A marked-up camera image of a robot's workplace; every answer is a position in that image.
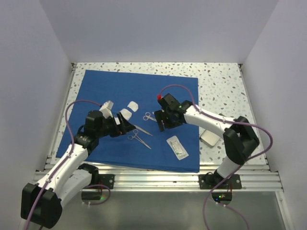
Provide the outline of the white gauze pad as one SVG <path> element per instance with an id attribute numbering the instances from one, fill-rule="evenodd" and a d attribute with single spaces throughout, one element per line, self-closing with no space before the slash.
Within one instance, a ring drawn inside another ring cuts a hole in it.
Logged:
<path id="1" fill-rule="evenodd" d="M 134 102 L 134 101 L 130 101 L 129 104 L 127 105 L 127 107 L 129 109 L 131 109 L 133 112 L 137 112 L 138 109 L 139 109 L 138 104 L 136 102 Z"/>
<path id="2" fill-rule="evenodd" d="M 126 119 L 126 120 L 130 120 L 130 118 L 132 117 L 132 112 L 130 112 L 129 110 L 127 109 L 122 109 L 120 111 L 121 115 Z"/>

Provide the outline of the silver hemostat forceps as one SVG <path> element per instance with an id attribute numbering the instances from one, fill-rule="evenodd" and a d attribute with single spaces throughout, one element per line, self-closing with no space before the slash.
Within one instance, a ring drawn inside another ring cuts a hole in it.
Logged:
<path id="1" fill-rule="evenodd" d="M 151 147 L 147 144 L 147 143 L 145 143 L 139 136 L 138 136 L 138 130 L 137 129 L 135 129 L 135 130 L 133 130 L 133 134 L 132 135 L 128 135 L 128 139 L 129 140 L 137 140 L 137 141 L 139 141 L 140 143 L 142 143 L 144 146 L 146 146 L 147 148 L 149 148 L 149 149 L 151 149 Z"/>

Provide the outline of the small silver scissors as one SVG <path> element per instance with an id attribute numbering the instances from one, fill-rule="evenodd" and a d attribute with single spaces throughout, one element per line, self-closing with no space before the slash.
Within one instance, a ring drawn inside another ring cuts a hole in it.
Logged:
<path id="1" fill-rule="evenodd" d="M 143 116 L 143 120 L 145 120 L 145 121 L 146 121 L 146 120 L 152 120 L 152 121 L 157 122 L 156 119 L 155 119 L 154 117 L 151 116 L 151 113 L 150 113 L 150 112 L 146 112 L 146 113 L 145 113 L 145 115 Z"/>

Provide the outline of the silver tweezers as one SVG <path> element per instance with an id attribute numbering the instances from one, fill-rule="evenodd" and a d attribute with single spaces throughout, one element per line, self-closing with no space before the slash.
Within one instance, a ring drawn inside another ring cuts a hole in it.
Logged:
<path id="1" fill-rule="evenodd" d="M 139 126 L 137 126 L 137 125 L 135 125 L 135 127 L 136 127 L 136 129 L 138 129 L 139 131 L 141 131 L 141 132 L 143 132 L 143 133 L 145 133 L 145 134 L 147 134 L 147 135 L 149 135 L 149 136 L 152 136 L 151 133 L 149 133 L 148 131 L 142 129 L 141 127 L 139 127 Z"/>

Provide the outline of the white suture packet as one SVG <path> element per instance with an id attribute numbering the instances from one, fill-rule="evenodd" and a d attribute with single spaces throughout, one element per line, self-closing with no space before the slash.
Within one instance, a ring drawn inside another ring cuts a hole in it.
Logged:
<path id="1" fill-rule="evenodd" d="M 166 141 L 179 161 L 189 156 L 188 152 L 182 146 L 177 136 L 172 136 Z"/>

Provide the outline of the metal instrument tray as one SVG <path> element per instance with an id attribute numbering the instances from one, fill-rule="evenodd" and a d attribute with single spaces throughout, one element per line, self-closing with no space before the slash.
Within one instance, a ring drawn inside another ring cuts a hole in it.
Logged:
<path id="1" fill-rule="evenodd" d="M 200 141 L 204 144 L 206 144 L 208 147 L 213 148 L 218 141 L 220 140 L 220 137 L 213 132 L 210 132 L 209 130 L 205 130 L 200 135 Z"/>

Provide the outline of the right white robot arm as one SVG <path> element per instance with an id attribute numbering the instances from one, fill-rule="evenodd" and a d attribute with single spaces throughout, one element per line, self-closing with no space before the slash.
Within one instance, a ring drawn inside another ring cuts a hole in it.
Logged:
<path id="1" fill-rule="evenodd" d="M 214 173 L 206 176 L 207 183 L 225 188 L 231 182 L 231 174 L 246 163 L 249 156 L 258 147 L 260 141 L 249 121 L 240 116 L 231 119 L 202 110 L 193 102 L 180 103 L 171 94 L 158 95 L 161 110 L 155 111 L 155 119 L 160 131 L 190 124 L 210 131 L 223 139 L 226 157 Z"/>

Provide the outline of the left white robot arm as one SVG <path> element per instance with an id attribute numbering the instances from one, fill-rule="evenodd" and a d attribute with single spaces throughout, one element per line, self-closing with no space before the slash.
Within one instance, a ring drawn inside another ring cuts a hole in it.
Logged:
<path id="1" fill-rule="evenodd" d="M 95 188 L 100 182 L 98 169 L 84 161 L 98 146 L 99 139 L 125 135 L 135 126 L 121 113 L 104 117 L 98 110 L 90 111 L 64 155 L 35 184 L 22 190 L 21 218 L 25 227 L 33 222 L 51 229 L 59 221 L 66 204 L 83 188 Z"/>

